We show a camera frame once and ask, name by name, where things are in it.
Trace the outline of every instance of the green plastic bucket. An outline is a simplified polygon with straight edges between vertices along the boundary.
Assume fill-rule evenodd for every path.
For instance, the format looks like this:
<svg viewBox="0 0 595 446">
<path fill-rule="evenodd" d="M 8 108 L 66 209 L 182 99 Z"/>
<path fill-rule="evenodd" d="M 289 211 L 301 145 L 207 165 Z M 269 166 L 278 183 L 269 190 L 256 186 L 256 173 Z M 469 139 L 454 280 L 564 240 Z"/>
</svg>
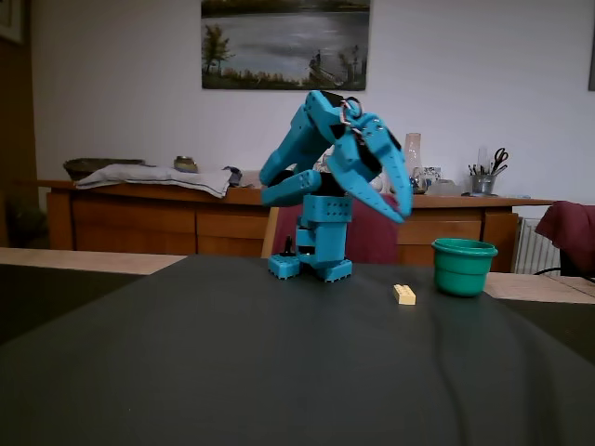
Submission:
<svg viewBox="0 0 595 446">
<path fill-rule="evenodd" d="M 490 243 L 468 239 L 437 239 L 434 248 L 434 281 L 450 295 L 472 297 L 483 291 L 485 278 L 498 251 Z"/>
</svg>

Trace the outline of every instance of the lake painting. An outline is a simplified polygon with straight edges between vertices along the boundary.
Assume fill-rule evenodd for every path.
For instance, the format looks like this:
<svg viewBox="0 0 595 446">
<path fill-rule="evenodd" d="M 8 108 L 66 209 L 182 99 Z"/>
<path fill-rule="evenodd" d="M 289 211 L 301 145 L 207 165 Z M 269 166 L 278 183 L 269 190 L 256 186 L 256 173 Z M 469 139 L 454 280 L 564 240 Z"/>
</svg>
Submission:
<svg viewBox="0 0 595 446">
<path fill-rule="evenodd" d="M 365 90 L 371 0 L 203 0 L 203 88 Z"/>
</svg>

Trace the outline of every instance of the radiator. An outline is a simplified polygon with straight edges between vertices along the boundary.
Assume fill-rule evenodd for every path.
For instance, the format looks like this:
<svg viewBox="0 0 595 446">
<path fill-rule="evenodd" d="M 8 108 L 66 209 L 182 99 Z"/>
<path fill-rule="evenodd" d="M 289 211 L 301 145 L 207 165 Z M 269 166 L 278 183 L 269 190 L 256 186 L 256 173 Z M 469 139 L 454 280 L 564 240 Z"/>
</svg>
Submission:
<svg viewBox="0 0 595 446">
<path fill-rule="evenodd" d="M 520 218 L 517 255 L 514 272 L 516 274 L 535 274 L 542 269 L 560 266 L 560 250 L 549 239 L 536 233 L 539 218 Z M 559 271 L 548 275 L 559 276 Z"/>
</svg>

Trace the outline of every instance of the pen holder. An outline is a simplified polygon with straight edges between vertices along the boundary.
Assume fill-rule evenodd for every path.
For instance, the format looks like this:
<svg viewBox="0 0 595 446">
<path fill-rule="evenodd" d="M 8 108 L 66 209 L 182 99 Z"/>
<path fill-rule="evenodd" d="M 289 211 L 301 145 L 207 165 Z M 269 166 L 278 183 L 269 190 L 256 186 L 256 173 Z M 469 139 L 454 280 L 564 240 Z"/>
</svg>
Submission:
<svg viewBox="0 0 595 446">
<path fill-rule="evenodd" d="M 492 195 L 494 183 L 496 183 L 495 175 L 472 175 L 471 192 L 480 193 L 482 195 Z"/>
</svg>

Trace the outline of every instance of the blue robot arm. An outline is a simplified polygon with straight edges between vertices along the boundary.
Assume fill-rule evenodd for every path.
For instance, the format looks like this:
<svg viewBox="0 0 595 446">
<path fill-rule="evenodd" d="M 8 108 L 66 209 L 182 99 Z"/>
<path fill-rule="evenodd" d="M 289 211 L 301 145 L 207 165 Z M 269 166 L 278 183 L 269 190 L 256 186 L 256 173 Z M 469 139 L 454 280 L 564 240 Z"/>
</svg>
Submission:
<svg viewBox="0 0 595 446">
<path fill-rule="evenodd" d="M 331 173 L 312 170 L 332 145 Z M 397 210 L 369 184 L 382 167 L 396 190 Z M 357 99 L 324 91 L 308 94 L 289 133 L 260 171 L 260 181 L 268 186 L 262 192 L 263 204 L 304 203 L 296 254 L 273 256 L 269 261 L 270 270 L 281 278 L 298 274 L 303 264 L 327 281 L 350 274 L 350 262 L 344 257 L 351 217 L 346 193 L 397 223 L 411 214 L 413 191 L 399 142 L 378 116 L 364 113 Z"/>
</svg>

